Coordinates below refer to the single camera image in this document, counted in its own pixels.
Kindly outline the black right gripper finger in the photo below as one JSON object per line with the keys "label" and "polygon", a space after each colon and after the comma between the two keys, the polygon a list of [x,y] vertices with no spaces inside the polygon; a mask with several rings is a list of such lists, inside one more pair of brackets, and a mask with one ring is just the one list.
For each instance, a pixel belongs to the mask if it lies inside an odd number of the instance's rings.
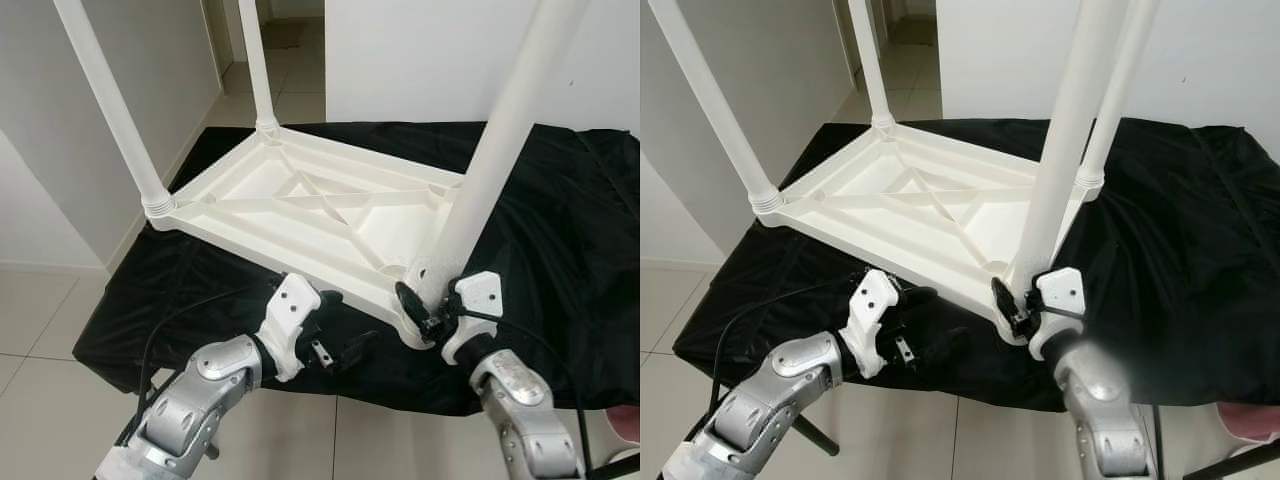
{"label": "black right gripper finger", "polygon": [[989,279],[989,287],[995,297],[995,307],[1007,323],[1021,321],[1021,308],[1018,306],[1015,296],[1009,287],[998,278]]}
{"label": "black right gripper finger", "polygon": [[421,297],[404,282],[397,282],[394,292],[404,316],[417,328],[419,333],[426,333],[430,329],[431,314]]}

